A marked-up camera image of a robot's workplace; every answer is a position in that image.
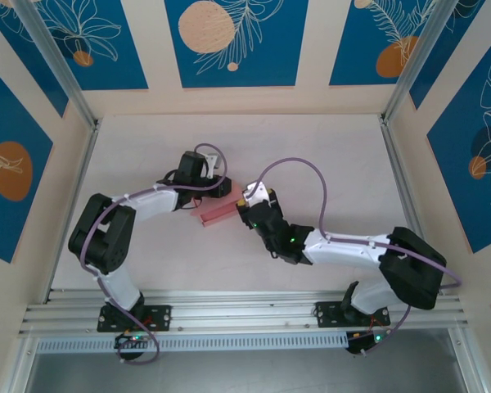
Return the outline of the pink paper box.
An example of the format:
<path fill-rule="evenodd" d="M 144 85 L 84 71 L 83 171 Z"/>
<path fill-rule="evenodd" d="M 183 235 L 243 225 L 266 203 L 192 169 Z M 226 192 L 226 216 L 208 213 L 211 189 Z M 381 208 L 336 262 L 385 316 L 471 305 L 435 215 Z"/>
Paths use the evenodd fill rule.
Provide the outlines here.
<path fill-rule="evenodd" d="M 224 221 L 237 214 L 236 203 L 242 198 L 241 185 L 232 181 L 232 190 L 222 198 L 203 197 L 199 207 L 196 207 L 190 216 L 200 220 L 203 227 Z"/>

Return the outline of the blue poster lily flower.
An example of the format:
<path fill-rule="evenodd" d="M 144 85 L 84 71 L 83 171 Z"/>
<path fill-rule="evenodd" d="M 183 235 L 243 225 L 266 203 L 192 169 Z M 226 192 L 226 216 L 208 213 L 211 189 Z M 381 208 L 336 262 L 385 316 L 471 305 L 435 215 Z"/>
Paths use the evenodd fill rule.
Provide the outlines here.
<path fill-rule="evenodd" d="M 34 6 L 82 90 L 148 88 L 121 0 L 39 0 Z"/>

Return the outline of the blue illustrated poster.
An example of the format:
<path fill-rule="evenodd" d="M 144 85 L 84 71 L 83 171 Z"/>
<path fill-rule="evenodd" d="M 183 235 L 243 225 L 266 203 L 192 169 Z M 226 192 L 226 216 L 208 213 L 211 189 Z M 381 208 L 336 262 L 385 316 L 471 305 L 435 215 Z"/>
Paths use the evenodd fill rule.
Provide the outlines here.
<path fill-rule="evenodd" d="M 292 87 L 309 0 L 164 0 L 183 88 Z"/>

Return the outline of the grey metal sheet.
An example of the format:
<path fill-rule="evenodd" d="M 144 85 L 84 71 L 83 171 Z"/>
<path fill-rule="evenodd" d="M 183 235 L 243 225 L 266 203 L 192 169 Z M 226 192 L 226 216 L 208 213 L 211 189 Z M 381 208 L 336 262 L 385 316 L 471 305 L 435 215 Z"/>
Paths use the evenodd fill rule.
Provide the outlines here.
<path fill-rule="evenodd" d="M 166 353 L 130 366 L 113 355 L 40 355 L 26 393 L 467 393 L 451 360 L 413 363 L 338 350 Z"/>

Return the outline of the blue poster fern orange circle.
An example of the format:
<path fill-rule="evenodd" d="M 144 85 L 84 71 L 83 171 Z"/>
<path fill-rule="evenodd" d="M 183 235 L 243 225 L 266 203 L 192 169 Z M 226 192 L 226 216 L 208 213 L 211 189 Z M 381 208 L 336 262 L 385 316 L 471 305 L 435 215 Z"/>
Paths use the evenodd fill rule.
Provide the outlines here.
<path fill-rule="evenodd" d="M 439 0 L 352 0 L 331 86 L 394 84 Z"/>

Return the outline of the blue poster orange circle flower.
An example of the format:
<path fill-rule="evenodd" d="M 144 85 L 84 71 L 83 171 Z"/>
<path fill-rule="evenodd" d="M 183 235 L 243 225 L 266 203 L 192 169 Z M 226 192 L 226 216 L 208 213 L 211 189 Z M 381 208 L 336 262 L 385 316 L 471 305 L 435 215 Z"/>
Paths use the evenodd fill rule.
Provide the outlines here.
<path fill-rule="evenodd" d="M 0 260 L 11 263 L 52 140 L 0 78 Z"/>

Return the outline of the blue poster dark circle flower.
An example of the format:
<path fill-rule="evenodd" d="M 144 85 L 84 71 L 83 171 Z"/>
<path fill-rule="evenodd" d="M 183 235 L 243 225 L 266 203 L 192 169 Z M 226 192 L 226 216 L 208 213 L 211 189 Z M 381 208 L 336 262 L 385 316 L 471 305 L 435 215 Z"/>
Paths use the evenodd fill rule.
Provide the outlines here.
<path fill-rule="evenodd" d="M 427 134 L 466 239 L 491 244 L 491 47 Z"/>

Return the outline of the blue poster white leaves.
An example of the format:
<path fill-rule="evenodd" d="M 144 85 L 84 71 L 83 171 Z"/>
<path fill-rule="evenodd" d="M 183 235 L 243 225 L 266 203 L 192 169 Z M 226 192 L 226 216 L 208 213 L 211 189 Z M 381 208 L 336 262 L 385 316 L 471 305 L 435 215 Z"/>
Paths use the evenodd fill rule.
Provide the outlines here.
<path fill-rule="evenodd" d="M 449 58 L 469 29 L 485 0 L 458 0 L 435 45 L 409 89 L 415 110 L 418 110 L 433 87 Z"/>
<path fill-rule="evenodd" d="M 69 98 L 24 27 L 10 0 L 0 0 L 0 31 L 60 117 Z"/>

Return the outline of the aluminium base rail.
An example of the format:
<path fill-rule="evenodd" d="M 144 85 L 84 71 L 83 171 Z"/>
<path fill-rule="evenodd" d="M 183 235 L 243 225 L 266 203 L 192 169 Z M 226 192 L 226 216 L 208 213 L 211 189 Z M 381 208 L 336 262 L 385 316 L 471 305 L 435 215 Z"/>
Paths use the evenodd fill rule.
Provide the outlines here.
<path fill-rule="evenodd" d="M 339 291 L 146 291 L 149 305 L 169 305 L 173 334 L 314 332 L 319 301 L 341 300 Z M 23 337 L 71 337 L 96 332 L 104 297 L 99 291 L 61 290 L 28 305 Z"/>

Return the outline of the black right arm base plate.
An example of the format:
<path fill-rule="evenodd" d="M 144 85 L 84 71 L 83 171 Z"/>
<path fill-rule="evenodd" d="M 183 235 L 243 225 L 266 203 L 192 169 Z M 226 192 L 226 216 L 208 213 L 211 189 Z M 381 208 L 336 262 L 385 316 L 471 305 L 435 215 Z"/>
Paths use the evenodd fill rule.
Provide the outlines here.
<path fill-rule="evenodd" d="M 371 328 L 388 327 L 390 316 L 387 308 L 374 314 L 364 314 L 342 301 L 321 301 L 314 305 L 313 315 L 320 328 Z"/>

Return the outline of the aluminium side rail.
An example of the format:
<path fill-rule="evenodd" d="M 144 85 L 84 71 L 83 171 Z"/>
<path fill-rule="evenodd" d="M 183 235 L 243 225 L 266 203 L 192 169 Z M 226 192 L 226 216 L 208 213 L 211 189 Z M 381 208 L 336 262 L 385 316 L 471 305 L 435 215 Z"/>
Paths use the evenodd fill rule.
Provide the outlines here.
<path fill-rule="evenodd" d="M 58 213 L 54 214 L 58 218 L 58 231 L 56 239 L 52 242 L 51 258 L 47 260 L 47 267 L 44 269 L 43 289 L 39 295 L 39 302 L 47 302 L 52 282 L 55 277 L 56 268 L 61 257 L 61 253 L 66 244 L 66 237 L 70 229 L 70 223 L 79 193 L 83 184 L 83 179 L 87 173 L 91 155 L 94 150 L 98 135 L 98 126 L 89 129 L 81 139 L 80 147 L 71 147 L 71 143 L 77 141 L 77 138 L 70 142 L 65 142 L 62 152 L 69 156 L 66 165 L 57 171 L 59 183 L 55 186 L 54 192 L 62 193 L 64 200 L 58 205 Z"/>
<path fill-rule="evenodd" d="M 398 298 L 418 309 L 432 309 L 439 294 L 446 259 L 415 233 L 420 222 L 413 203 L 405 169 L 389 127 L 379 119 L 394 180 L 407 225 L 396 227 L 387 237 L 391 249 L 385 253 L 382 273 Z"/>

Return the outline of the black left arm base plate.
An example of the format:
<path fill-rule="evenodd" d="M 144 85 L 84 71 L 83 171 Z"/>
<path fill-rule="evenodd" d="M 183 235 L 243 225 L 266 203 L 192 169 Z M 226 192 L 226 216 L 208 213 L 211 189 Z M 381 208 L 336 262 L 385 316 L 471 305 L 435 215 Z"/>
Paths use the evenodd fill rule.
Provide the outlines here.
<path fill-rule="evenodd" d="M 131 314 L 152 332 L 167 332 L 171 321 L 170 305 L 136 305 Z M 113 305 L 104 305 L 98 317 L 98 332 L 141 332 L 142 329 Z"/>

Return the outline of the aluminium corner post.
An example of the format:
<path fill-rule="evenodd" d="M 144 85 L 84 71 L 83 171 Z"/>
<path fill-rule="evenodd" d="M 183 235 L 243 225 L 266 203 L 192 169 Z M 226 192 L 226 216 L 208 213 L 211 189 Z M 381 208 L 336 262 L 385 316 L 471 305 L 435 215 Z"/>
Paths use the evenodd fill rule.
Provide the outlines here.
<path fill-rule="evenodd" d="M 30 0 L 11 0 L 11 4 L 47 66 L 51 69 L 66 96 L 74 104 L 90 133 L 95 133 L 97 131 L 97 118 L 34 4 Z"/>
<path fill-rule="evenodd" d="M 391 120 L 396 116 L 457 3 L 458 0 L 437 0 L 435 3 L 433 14 L 426 22 L 402 74 L 398 78 L 394 91 L 381 113 L 381 123 L 384 126 L 389 127 Z"/>

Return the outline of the aluminium frame upright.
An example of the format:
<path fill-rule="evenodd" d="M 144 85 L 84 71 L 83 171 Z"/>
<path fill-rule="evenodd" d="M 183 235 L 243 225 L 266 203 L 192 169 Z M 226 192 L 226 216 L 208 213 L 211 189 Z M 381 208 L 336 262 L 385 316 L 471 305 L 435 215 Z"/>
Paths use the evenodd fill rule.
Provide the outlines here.
<path fill-rule="evenodd" d="M 37 337 L 18 340 L 15 356 L 2 393 L 25 393 L 38 349 Z"/>
<path fill-rule="evenodd" d="M 472 343 L 468 328 L 448 329 L 457 364 L 462 375 L 466 393 L 489 393 L 487 381 L 483 377 L 480 358 Z"/>

